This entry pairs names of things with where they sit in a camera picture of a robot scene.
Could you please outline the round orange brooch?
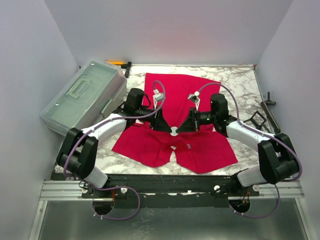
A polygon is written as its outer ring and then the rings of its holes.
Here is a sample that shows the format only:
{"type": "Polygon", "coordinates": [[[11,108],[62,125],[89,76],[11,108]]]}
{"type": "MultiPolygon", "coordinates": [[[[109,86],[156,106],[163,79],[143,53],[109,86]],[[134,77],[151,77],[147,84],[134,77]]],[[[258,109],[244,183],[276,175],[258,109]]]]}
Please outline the round orange brooch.
{"type": "Polygon", "coordinates": [[[179,133],[177,132],[178,130],[178,127],[176,126],[173,126],[170,128],[170,135],[173,136],[173,137],[176,137],[179,133]]]}

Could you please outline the red t-shirt garment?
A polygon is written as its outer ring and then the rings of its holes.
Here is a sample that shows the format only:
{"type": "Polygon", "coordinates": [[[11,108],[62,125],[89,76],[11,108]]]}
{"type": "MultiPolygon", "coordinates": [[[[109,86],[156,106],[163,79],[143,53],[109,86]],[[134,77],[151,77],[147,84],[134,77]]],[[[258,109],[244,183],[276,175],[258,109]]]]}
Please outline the red t-shirt garment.
{"type": "MultiPolygon", "coordinates": [[[[163,116],[170,127],[179,127],[187,118],[194,104],[188,100],[211,80],[184,74],[147,73],[144,92],[151,97],[153,82],[160,81],[165,88],[166,98],[163,116]]],[[[149,124],[131,126],[120,135],[112,151],[148,167],[160,167],[170,161],[175,153],[181,167],[197,174],[209,173],[238,162],[228,140],[213,130],[213,125],[201,126],[198,132],[180,133],[171,136],[168,132],[150,129],[149,124]]]]}

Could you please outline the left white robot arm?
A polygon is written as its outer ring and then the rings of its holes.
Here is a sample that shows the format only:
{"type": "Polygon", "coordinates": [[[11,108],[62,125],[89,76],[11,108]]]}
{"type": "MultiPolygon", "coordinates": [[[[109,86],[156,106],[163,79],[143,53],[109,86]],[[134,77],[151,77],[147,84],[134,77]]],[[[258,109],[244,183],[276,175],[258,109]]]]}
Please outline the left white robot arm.
{"type": "Polygon", "coordinates": [[[118,106],[106,119],[93,126],[71,128],[60,147],[56,164],[63,168],[63,174],[72,176],[93,185],[93,191],[101,198],[107,197],[111,185],[107,182],[108,176],[95,166],[97,150],[100,143],[114,135],[121,133],[134,125],[136,120],[150,123],[151,128],[169,132],[162,115],[162,107],[166,99],[166,91],[153,90],[153,109],[143,105],[143,99],[148,95],[139,88],[132,88],[126,101],[118,106]]]}

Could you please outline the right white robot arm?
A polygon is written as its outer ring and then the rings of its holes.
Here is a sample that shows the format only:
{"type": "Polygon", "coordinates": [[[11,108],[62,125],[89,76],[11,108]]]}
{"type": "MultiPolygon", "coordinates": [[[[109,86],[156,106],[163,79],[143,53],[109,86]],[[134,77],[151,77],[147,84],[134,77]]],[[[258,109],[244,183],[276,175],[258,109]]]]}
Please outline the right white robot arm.
{"type": "Polygon", "coordinates": [[[237,140],[258,153],[258,166],[233,176],[230,191],[234,195],[243,195],[249,186],[265,183],[274,185],[299,173],[301,168],[290,138],[284,133],[269,135],[231,116],[228,101],[221,93],[211,95],[210,111],[200,112],[194,107],[190,108],[182,125],[173,127],[171,133],[197,132],[202,125],[209,124],[219,134],[237,140]]]}

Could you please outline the black clamp tool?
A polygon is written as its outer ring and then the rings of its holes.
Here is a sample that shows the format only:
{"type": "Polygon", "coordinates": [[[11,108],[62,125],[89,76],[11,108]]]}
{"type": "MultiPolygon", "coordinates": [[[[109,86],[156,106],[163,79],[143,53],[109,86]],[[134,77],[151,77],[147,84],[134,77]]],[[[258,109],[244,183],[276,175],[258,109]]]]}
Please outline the black clamp tool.
{"type": "Polygon", "coordinates": [[[124,73],[125,78],[128,78],[130,75],[132,62],[128,61],[127,63],[121,64],[120,66],[123,70],[125,70],[125,73],[124,73]]]}

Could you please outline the clear plastic storage box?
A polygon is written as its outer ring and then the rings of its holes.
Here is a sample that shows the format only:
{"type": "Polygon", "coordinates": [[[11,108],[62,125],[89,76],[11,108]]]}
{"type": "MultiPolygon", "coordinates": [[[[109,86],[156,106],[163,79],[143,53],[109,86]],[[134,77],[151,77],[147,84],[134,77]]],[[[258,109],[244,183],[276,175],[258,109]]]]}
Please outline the clear plastic storage box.
{"type": "Polygon", "coordinates": [[[65,136],[106,119],[124,100],[127,79],[120,66],[90,60],[44,108],[47,127],[65,136]]]}

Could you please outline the black rod with knob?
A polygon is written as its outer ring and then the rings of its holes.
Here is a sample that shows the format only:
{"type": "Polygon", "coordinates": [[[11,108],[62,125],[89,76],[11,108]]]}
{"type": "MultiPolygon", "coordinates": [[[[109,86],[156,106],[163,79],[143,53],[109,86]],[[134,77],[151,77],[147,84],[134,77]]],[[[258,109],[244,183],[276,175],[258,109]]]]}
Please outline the black rod with knob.
{"type": "Polygon", "coordinates": [[[281,129],[280,129],[280,126],[278,125],[275,117],[273,116],[271,110],[269,109],[269,106],[275,106],[276,105],[276,102],[275,101],[272,101],[270,99],[270,92],[268,91],[267,92],[267,99],[266,100],[263,100],[261,103],[260,103],[260,106],[262,107],[262,109],[264,110],[265,114],[266,114],[266,117],[270,123],[270,125],[272,126],[273,128],[273,131],[274,133],[277,135],[277,134],[280,134],[281,133],[281,129]]]}

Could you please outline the black metal base rail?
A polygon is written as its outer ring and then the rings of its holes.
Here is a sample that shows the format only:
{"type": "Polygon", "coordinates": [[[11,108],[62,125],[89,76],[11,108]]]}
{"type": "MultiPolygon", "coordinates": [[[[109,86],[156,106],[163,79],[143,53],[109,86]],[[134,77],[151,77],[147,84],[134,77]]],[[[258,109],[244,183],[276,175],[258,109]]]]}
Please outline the black metal base rail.
{"type": "Polygon", "coordinates": [[[244,201],[259,196],[257,185],[233,187],[233,179],[224,175],[152,175],[111,174],[106,188],[97,190],[75,177],[65,178],[53,173],[51,181],[62,183],[65,190],[78,190],[79,200],[92,201],[99,212],[115,209],[141,208],[227,208],[229,199],[244,201]]]}

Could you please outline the aluminium frame rail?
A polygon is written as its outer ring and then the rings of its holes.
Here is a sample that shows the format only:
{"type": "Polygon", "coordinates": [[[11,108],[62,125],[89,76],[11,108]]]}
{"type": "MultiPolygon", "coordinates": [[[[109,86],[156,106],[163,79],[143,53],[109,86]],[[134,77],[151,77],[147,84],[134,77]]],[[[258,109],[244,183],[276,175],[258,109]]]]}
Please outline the aluminium frame rail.
{"type": "Polygon", "coordinates": [[[98,196],[91,190],[81,187],[80,181],[46,180],[40,191],[40,201],[101,201],[112,202],[113,198],[98,196]]]}

